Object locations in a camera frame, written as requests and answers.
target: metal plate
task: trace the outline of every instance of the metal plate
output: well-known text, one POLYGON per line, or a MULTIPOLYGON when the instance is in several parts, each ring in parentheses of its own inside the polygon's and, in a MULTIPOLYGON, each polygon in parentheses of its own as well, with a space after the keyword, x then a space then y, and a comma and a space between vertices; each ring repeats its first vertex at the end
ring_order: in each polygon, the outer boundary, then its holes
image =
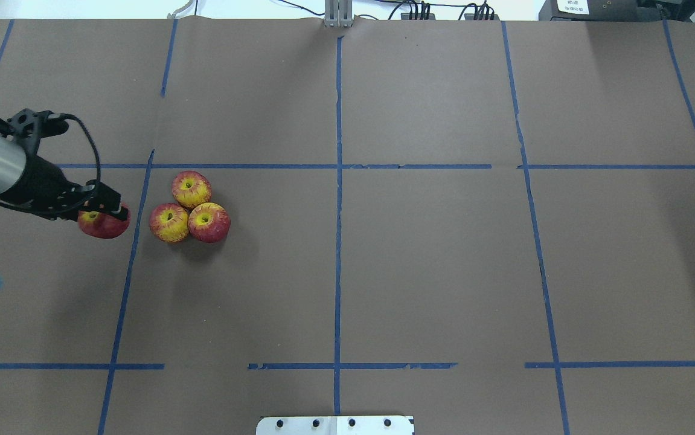
POLYGON ((312 416, 267 417, 256 426, 256 435, 414 435, 410 416, 312 416))

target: red and yellow apple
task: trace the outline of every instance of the red and yellow apple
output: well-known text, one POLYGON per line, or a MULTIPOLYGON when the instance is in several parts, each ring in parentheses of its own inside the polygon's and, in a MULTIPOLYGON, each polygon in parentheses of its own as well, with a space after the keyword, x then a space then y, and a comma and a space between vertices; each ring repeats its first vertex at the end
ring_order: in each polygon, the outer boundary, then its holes
MULTIPOLYGON (((130 210, 126 203, 121 206, 130 210)), ((99 211, 80 211, 77 218, 79 229, 85 234, 99 239, 113 239, 123 233, 130 226, 130 216, 132 212, 127 212, 127 220, 121 221, 108 214, 99 211)))
POLYGON ((207 203, 213 194, 210 182, 201 173, 195 171, 179 173, 173 180, 171 190, 178 204, 189 209, 207 203))
POLYGON ((220 242, 229 233, 229 214, 218 204, 200 204, 189 214, 189 232, 201 242, 220 242))
POLYGON ((160 204, 149 216, 149 228, 163 242, 180 242, 189 235, 189 212, 175 203, 160 204))

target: table surface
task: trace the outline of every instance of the table surface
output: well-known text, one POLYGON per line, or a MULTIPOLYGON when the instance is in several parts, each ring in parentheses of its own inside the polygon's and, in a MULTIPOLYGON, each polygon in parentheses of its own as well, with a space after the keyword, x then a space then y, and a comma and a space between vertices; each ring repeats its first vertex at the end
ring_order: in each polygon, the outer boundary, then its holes
POLYGON ((695 433, 695 25, 0 20, 23 107, 134 223, 0 209, 0 433, 695 433))

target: black device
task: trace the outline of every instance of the black device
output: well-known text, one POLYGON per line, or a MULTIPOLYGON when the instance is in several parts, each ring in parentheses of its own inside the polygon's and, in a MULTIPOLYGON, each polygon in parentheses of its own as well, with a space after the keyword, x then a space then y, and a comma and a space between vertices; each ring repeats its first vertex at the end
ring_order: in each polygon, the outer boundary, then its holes
POLYGON ((690 21, 695 0, 546 0, 539 21, 690 21))
POLYGON ((427 13, 424 16, 418 15, 417 17, 419 18, 416 18, 413 13, 409 12, 403 12, 400 14, 401 19, 436 19, 436 14, 427 13))

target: metal bracket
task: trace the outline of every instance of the metal bracket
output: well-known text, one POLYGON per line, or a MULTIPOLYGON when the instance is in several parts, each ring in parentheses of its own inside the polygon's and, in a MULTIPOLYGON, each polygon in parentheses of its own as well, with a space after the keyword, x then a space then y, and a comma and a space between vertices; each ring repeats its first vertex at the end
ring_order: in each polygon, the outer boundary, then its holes
POLYGON ((410 416, 267 417, 256 435, 414 435, 410 416))
POLYGON ((352 27, 353 0, 325 0, 323 22, 326 27, 352 27))

